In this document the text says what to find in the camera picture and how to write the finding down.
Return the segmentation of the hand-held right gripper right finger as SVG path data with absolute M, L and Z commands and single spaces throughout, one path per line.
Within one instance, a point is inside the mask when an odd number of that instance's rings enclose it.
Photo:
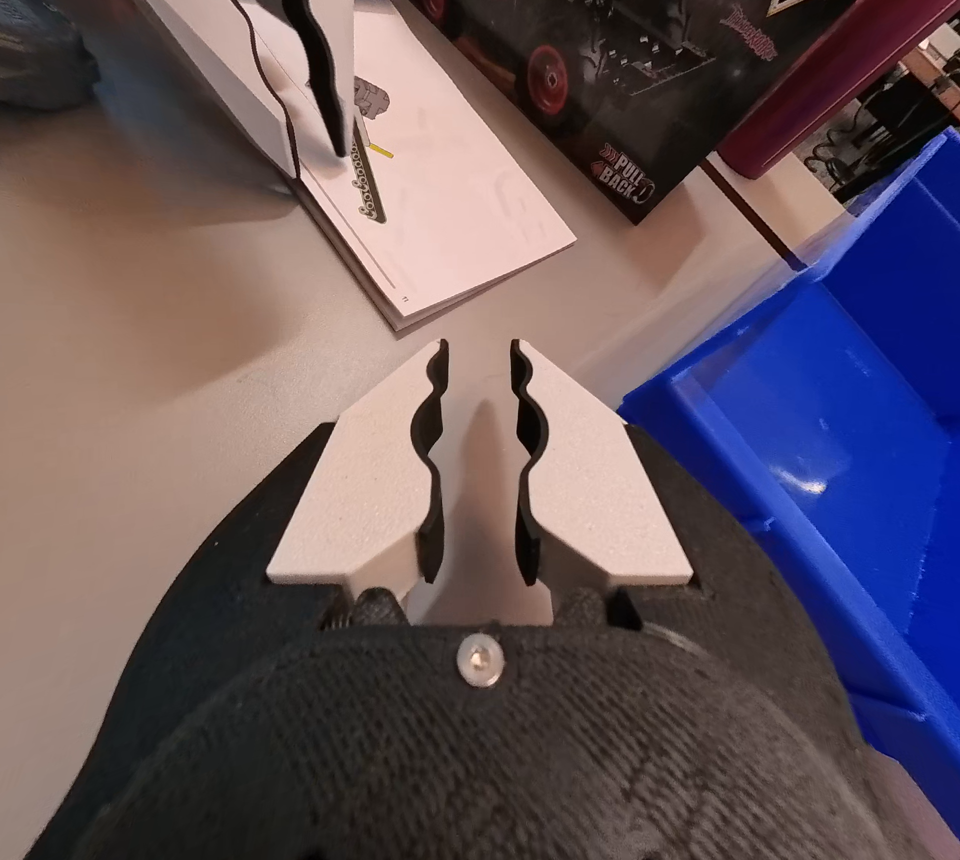
M 684 586 L 694 570 L 616 412 L 526 340 L 510 343 L 520 471 L 514 551 L 528 586 Z

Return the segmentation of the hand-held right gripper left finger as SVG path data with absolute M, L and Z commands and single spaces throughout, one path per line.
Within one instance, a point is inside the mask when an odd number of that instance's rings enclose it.
M 267 567 L 275 584 L 407 598 L 445 552 L 441 477 L 450 348 L 429 342 L 336 420 Z

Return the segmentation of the grey desk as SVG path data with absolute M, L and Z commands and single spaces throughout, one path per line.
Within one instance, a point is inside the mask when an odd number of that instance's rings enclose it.
M 702 170 L 634 227 L 397 3 L 577 242 L 405 335 L 142 19 L 52 0 L 96 102 L 2 117 L 2 858 L 22 858 L 198 546 L 319 423 L 450 345 L 446 549 L 416 622 L 542 624 L 514 555 L 509 346 L 611 407 L 792 274 Z

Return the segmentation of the blue plastic bin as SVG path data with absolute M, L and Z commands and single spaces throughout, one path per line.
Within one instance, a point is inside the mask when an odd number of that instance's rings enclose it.
M 852 239 L 624 396 L 762 544 L 867 741 L 959 830 L 959 140 Z

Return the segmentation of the white instruction booklet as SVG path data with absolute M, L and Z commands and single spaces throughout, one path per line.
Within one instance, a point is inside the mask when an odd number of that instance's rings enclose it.
M 354 0 L 346 157 L 306 60 L 285 59 L 307 200 L 397 331 L 568 248 L 575 236 L 391 0 Z

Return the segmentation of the black toy set box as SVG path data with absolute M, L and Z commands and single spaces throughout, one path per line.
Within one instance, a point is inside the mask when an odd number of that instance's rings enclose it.
M 858 0 L 409 0 L 638 225 Z

